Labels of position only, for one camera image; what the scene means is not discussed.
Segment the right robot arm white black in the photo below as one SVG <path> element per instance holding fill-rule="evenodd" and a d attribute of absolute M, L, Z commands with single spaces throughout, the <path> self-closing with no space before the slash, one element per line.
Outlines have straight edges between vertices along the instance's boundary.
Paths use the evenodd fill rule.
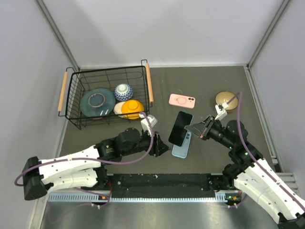
<path fill-rule="evenodd" d="M 223 170 L 226 188 L 236 188 L 263 208 L 280 229 L 305 227 L 305 201 L 269 166 L 263 155 L 247 141 L 248 132 L 239 120 L 227 126 L 213 116 L 185 129 L 201 140 L 213 139 L 229 148 L 232 164 Z"/>

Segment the teal smartphone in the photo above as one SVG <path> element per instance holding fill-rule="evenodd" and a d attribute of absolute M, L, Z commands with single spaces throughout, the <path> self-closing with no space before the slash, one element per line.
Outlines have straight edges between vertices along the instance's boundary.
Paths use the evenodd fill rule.
<path fill-rule="evenodd" d="M 187 134 L 187 130 L 184 127 L 190 125 L 192 120 L 192 114 L 180 111 L 174 122 L 168 141 L 176 146 L 182 146 Z"/>

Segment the light blue phone case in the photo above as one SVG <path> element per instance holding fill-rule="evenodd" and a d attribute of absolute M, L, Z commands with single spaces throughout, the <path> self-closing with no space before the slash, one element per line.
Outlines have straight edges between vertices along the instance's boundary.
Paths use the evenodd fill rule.
<path fill-rule="evenodd" d="M 192 133 L 187 132 L 182 146 L 173 145 L 172 155 L 181 159 L 185 159 L 188 154 Z"/>

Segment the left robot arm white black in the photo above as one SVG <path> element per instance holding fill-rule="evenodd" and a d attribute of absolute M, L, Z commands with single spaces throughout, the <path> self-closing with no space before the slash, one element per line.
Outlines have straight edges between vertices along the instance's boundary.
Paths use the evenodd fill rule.
<path fill-rule="evenodd" d="M 159 133 L 151 136 L 149 131 L 128 128 L 77 153 L 45 160 L 31 157 L 22 171 L 24 199 L 35 200 L 75 187 L 103 189 L 109 182 L 105 165 L 122 165 L 124 156 L 141 152 L 158 157 L 169 149 Z"/>

